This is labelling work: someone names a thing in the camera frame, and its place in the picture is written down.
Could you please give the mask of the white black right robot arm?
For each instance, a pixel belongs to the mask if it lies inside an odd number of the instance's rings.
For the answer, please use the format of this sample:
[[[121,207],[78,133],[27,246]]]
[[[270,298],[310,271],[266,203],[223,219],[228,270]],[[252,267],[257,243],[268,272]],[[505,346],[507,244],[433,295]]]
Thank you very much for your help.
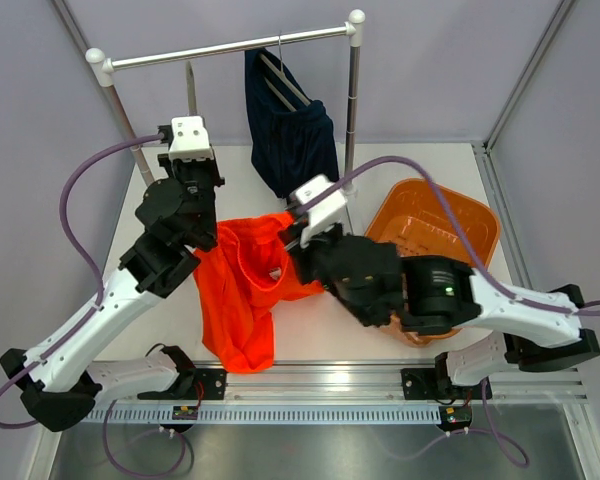
[[[494,373],[555,372],[600,356],[594,331],[575,314],[584,305],[575,285],[537,293],[537,302],[549,305],[543,310],[506,297],[466,263],[402,257],[394,244],[345,235],[340,226],[308,240],[289,227],[280,239],[298,280],[319,282],[365,327],[396,325],[419,336],[489,330],[468,347],[437,355],[433,368],[413,376],[419,384],[406,388],[408,399],[477,398],[481,381]]]

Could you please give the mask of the navy blue shorts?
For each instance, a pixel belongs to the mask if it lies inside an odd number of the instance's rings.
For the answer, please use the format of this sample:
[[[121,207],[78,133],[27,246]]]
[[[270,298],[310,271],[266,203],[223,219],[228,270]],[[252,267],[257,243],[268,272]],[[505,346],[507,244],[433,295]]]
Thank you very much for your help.
[[[308,107],[288,111],[266,86],[258,54],[244,54],[246,113],[252,139],[251,164],[279,199],[319,174],[339,179],[334,125],[322,101],[311,99],[290,70],[287,74],[311,100]]]

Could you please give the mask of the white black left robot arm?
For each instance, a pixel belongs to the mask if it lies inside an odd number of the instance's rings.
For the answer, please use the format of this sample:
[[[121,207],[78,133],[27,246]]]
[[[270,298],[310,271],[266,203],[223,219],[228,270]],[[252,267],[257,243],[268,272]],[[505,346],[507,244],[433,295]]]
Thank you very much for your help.
[[[192,276],[197,251],[217,244],[215,190],[223,185],[210,154],[158,157],[167,175],[145,191],[136,218],[143,233],[117,269],[46,341],[0,358],[35,422],[67,430],[98,405],[125,397],[177,400],[202,390],[193,361],[177,346],[141,358],[100,361],[98,355],[134,320],[166,300]]]

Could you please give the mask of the orange mesh shorts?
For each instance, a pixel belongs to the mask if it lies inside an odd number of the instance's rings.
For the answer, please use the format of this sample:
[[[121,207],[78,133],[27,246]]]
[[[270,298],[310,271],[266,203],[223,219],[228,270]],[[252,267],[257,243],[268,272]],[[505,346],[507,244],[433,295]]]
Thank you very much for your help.
[[[199,292],[203,345],[230,373],[270,368],[275,356],[272,309],[324,292],[303,285],[279,234],[292,224],[286,212],[221,221],[217,245],[197,251],[193,272]]]

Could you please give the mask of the beige hanger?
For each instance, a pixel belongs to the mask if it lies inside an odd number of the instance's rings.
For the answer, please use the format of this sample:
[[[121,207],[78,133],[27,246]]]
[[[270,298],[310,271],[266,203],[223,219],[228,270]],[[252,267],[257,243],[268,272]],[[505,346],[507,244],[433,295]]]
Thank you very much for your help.
[[[308,107],[311,104],[311,100],[287,74],[281,42],[278,42],[277,57],[274,57],[268,50],[262,49],[258,58],[266,70],[263,74],[266,86],[288,111],[296,112],[299,108]]]
[[[198,114],[197,98],[196,98],[196,85],[193,66],[190,60],[185,63],[185,78],[186,78],[186,92],[187,92],[187,105],[188,114],[190,116],[196,116]]]

